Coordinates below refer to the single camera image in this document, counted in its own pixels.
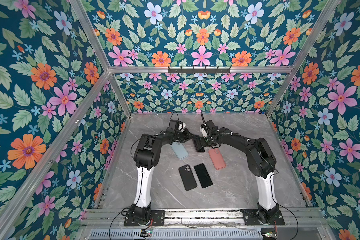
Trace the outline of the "light blue phone case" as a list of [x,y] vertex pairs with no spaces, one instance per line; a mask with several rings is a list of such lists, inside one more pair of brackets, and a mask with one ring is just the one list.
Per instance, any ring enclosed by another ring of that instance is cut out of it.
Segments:
[[187,149],[184,147],[184,145],[180,142],[174,142],[171,144],[171,149],[175,153],[175,155],[178,157],[178,159],[183,160],[189,156],[189,153]]

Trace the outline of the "purple edged smartphone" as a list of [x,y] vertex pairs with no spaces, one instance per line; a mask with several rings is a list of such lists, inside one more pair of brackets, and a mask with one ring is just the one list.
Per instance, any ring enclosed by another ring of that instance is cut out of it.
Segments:
[[205,148],[204,148],[202,140],[200,138],[194,139],[194,145],[195,145],[196,152],[198,152],[198,153],[205,152]]

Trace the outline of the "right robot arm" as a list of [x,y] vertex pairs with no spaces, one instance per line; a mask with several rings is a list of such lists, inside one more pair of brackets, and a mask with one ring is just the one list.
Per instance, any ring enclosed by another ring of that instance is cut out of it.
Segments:
[[270,211],[276,207],[274,176],[277,160],[268,142],[264,138],[253,139],[235,133],[228,128],[218,128],[213,121],[207,121],[200,127],[203,135],[203,147],[231,146],[246,155],[250,172],[256,177],[260,210]]

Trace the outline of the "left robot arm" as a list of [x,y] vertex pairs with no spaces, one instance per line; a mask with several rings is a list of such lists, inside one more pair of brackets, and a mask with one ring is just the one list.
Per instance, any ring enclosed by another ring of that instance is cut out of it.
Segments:
[[205,151],[200,136],[190,133],[186,124],[179,120],[170,120],[168,128],[159,134],[141,136],[133,155],[138,169],[138,186],[132,208],[139,210],[151,208],[152,178],[161,157],[162,147],[170,145],[175,155],[182,160],[189,155],[183,146],[188,141],[193,141],[197,152]]

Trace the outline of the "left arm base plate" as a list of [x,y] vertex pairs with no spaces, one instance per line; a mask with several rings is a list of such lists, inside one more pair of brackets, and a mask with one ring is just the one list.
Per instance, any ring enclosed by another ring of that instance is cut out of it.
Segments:
[[162,227],[165,221],[164,210],[143,210],[132,211],[129,210],[126,214],[124,226],[125,227]]

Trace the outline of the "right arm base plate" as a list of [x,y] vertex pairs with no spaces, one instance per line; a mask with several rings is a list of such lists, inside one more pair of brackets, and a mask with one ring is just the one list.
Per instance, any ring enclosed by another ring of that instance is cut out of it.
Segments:
[[286,224],[283,215],[278,208],[270,211],[240,209],[240,212],[243,214],[246,226],[284,226]]

